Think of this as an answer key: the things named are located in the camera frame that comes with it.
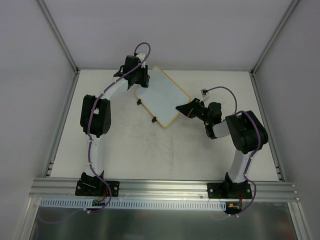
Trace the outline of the yellow framed whiteboard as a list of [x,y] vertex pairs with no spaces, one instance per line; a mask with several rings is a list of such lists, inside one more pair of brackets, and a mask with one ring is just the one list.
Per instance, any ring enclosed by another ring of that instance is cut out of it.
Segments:
[[138,87],[135,95],[153,118],[167,128],[180,114],[176,107],[190,103],[191,97],[160,67],[153,67],[148,75],[148,87]]

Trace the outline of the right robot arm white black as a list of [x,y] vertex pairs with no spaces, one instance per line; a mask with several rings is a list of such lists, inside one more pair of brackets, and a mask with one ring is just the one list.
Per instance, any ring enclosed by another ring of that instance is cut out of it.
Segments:
[[247,173],[255,154],[269,141],[266,129],[255,114],[251,110],[240,111],[222,120],[220,103],[211,102],[205,106],[197,98],[190,103],[178,105],[175,109],[190,119],[202,120],[206,135],[212,140],[231,136],[235,147],[232,165],[221,183],[207,184],[208,198],[252,199],[254,192]]

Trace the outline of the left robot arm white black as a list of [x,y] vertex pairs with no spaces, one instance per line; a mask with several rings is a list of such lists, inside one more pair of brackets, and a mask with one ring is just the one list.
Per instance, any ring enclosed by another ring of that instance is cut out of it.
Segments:
[[80,126],[88,143],[87,164],[77,181],[77,196],[99,196],[107,192],[104,184],[103,140],[112,123],[111,100],[133,85],[149,86],[148,66],[145,53],[128,55],[113,82],[98,95],[85,95],[81,107]]

